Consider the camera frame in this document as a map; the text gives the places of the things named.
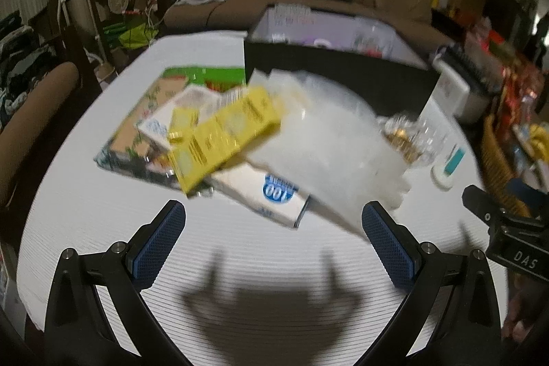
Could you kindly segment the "green sushi kit package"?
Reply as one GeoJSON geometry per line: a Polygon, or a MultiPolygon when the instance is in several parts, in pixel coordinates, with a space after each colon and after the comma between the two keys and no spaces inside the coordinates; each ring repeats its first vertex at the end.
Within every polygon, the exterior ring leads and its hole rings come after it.
{"type": "Polygon", "coordinates": [[[173,109],[200,110],[245,83],[246,72],[239,67],[165,69],[103,145],[96,164],[106,171],[177,189],[179,182],[168,159],[173,109]]]}

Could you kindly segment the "white plastic bag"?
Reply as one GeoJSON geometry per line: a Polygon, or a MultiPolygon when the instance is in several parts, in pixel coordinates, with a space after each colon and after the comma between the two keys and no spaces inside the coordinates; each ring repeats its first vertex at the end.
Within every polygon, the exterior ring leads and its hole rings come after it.
{"type": "Polygon", "coordinates": [[[409,166],[362,97],[305,71],[256,70],[248,84],[264,88],[281,116],[245,149],[250,164],[298,186],[349,231],[361,231],[368,202],[388,211],[402,205],[409,166]]]}

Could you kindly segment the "white glove box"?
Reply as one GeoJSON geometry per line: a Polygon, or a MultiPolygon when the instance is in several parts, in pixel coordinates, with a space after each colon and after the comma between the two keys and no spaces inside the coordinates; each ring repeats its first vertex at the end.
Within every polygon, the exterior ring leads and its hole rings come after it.
{"type": "MultiPolygon", "coordinates": [[[[166,136],[173,109],[198,109],[199,124],[212,116],[217,109],[239,99],[246,92],[247,88],[244,86],[218,93],[204,86],[191,84],[142,120],[137,129],[151,142],[168,150],[173,145],[166,136]]],[[[299,226],[308,202],[308,198],[299,193],[297,186],[238,159],[230,160],[218,168],[206,177],[205,183],[258,214],[288,227],[299,226]]]]}

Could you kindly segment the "yellow snack packet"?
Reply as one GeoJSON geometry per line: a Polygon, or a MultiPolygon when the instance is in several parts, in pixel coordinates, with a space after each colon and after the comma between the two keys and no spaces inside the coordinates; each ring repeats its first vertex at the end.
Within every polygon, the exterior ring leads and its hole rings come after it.
{"type": "Polygon", "coordinates": [[[187,194],[252,142],[280,126],[281,116],[268,91],[251,87],[231,104],[183,134],[168,157],[187,194]]]}

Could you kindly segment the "wicker basket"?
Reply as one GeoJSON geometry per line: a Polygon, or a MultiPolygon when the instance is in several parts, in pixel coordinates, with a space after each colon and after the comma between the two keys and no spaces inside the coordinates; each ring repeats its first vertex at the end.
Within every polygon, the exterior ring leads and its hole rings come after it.
{"type": "Polygon", "coordinates": [[[489,114],[483,125],[481,140],[482,171],[486,189],[492,198],[506,211],[530,217],[527,205],[512,195],[506,184],[514,178],[506,157],[493,130],[494,115],[489,114]]]}

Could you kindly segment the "small white teal container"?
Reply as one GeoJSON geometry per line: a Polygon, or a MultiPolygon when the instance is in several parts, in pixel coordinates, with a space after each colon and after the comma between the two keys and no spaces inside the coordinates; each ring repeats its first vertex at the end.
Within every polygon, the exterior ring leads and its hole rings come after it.
{"type": "Polygon", "coordinates": [[[448,191],[453,188],[454,174],[462,162],[465,151],[461,147],[455,147],[449,157],[444,161],[434,164],[431,168],[431,179],[439,189],[448,191]]]}

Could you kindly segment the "clear crumpled wrapper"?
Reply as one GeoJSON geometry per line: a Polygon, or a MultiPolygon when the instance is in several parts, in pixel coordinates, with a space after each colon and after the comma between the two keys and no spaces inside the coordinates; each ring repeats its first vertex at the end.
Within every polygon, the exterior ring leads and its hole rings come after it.
{"type": "Polygon", "coordinates": [[[405,113],[378,116],[377,122],[385,139],[410,166],[432,164],[447,140],[440,126],[405,113]]]}

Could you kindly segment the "white appliance with remote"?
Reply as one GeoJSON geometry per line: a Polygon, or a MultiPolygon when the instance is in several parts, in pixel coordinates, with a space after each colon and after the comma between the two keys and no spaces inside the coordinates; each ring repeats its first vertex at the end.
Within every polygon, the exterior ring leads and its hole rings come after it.
{"type": "Polygon", "coordinates": [[[439,47],[432,66],[439,73],[432,93],[439,107],[460,123],[477,122],[489,106],[489,92],[460,47],[439,47]]]}

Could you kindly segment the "black storage box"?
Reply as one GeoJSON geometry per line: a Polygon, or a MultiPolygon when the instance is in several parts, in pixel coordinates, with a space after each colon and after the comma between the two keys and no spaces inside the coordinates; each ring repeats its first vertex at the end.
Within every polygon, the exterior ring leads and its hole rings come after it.
{"type": "Polygon", "coordinates": [[[387,23],[300,4],[265,8],[244,52],[247,77],[307,71],[350,89],[381,116],[420,115],[439,79],[387,23]]]}

